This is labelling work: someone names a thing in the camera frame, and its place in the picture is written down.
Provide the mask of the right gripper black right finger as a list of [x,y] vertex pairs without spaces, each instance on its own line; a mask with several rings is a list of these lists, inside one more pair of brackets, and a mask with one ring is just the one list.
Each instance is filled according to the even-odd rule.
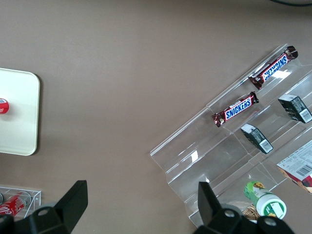
[[232,208],[223,208],[208,182],[198,184],[198,208],[203,225],[196,234],[293,234],[283,220],[262,216],[256,223]]

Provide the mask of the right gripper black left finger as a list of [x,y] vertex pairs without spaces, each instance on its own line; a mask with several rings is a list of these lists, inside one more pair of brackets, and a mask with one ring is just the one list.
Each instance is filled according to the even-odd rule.
[[78,180],[53,206],[42,207],[28,217],[15,221],[0,216],[2,234],[70,234],[88,206],[86,180]]

